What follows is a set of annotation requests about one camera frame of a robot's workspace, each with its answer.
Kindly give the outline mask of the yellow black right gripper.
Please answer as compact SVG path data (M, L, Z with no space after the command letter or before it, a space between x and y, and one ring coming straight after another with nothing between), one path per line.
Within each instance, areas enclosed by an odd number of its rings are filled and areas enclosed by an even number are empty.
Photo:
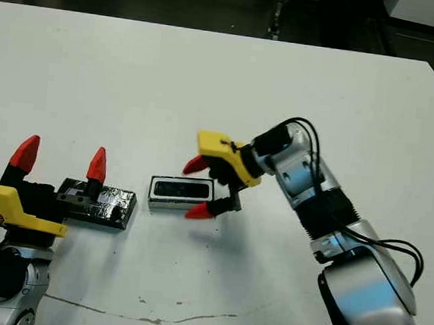
M210 178L229 187L229 196L202 202L188 210L185 218L207 220L228 211L241 210L239 192L259 185L264 173L253 157L252 147L235 142L223 133L200 131L198 152L186 163L183 175L208 169Z

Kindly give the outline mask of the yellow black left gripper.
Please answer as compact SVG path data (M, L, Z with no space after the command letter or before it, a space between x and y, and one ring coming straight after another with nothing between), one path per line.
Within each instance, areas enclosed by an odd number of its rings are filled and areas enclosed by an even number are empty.
M0 227L8 242L52 247L55 239L64 238L69 226L67 212L58 200L55 187L30 183L24 178L36 162L40 136L25 139L11 156L0 179ZM98 198L105 182L106 150L98 148L86 174L85 194Z

